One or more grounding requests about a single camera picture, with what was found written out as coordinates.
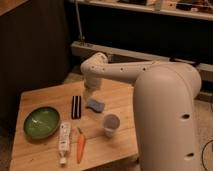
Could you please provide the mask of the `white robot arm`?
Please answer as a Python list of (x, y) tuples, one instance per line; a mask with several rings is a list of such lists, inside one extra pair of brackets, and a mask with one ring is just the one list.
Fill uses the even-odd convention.
[(201, 171), (194, 98), (201, 88), (195, 67), (181, 62), (110, 64), (96, 53), (81, 64), (85, 86), (102, 78), (133, 85), (133, 111), (142, 171)]

